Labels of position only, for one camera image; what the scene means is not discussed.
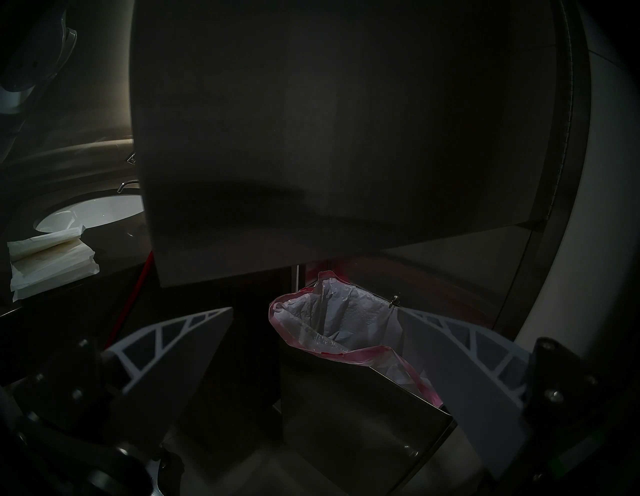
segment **plastic trash bag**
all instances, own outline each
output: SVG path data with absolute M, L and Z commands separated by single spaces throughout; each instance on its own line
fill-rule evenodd
M 433 406 L 442 400 L 424 371 L 397 320 L 397 307 L 331 271 L 320 272 L 314 287 L 277 298 L 269 322 L 294 348 L 347 364 L 372 367 Z

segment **red drawstring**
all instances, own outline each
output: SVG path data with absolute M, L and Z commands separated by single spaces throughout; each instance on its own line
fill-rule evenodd
M 134 286 L 133 291 L 131 291 L 131 294 L 129 295 L 129 299 L 127 300 L 127 303 L 125 303 L 124 308 L 120 312 L 120 315 L 118 316 L 118 320 L 113 325 L 113 329 L 111 329 L 111 333 L 109 333 L 109 337 L 107 338 L 107 341 L 104 344 L 104 349 L 107 349 L 108 347 L 110 347 L 114 343 L 116 337 L 118 336 L 118 332 L 120 331 L 120 328 L 122 327 L 122 324 L 124 323 L 125 319 L 129 315 L 129 312 L 131 311 L 131 307 L 136 302 L 138 293 L 140 292 L 142 285 L 145 283 L 145 279 L 147 278 L 147 275 L 149 274 L 149 271 L 151 270 L 151 266 L 153 265 L 153 263 L 154 263 L 154 252 L 149 252 L 149 256 L 147 257 L 145 266 L 142 267 L 142 272 L 138 277 L 138 281 L 136 282 L 136 285 Z

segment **folded paper towel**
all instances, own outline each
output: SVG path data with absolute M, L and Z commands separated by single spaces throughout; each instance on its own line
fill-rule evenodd
M 97 274 L 95 252 L 80 241 L 84 226 L 7 243 L 13 300 Z

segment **bathroom counter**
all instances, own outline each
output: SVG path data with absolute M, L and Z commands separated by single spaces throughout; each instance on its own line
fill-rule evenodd
M 100 273 L 80 279 L 73 283 L 45 291 L 26 300 L 12 302 L 10 291 L 11 266 L 9 262 L 7 241 L 17 241 L 44 234 L 36 231 L 34 226 L 49 213 L 83 200 L 116 194 L 121 182 L 133 179 L 131 176 L 117 179 L 101 180 L 60 189 L 36 196 L 20 205 L 7 223 L 0 236 L 0 321 L 7 312 L 20 309 L 22 306 L 37 305 L 49 298 L 58 297 L 73 287 L 95 285 L 99 280 L 121 271 L 137 268 L 146 260 L 151 244 L 147 231 L 144 212 L 120 221 L 86 229 L 82 241 L 95 251 L 95 261 L 100 266 Z M 137 188 L 127 188 L 123 195 L 139 194 Z

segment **bolt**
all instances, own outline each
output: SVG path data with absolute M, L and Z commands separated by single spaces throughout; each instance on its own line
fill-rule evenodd
M 562 403 L 564 401 L 563 394 L 557 389 L 547 389 L 545 391 L 545 396 L 551 403 Z

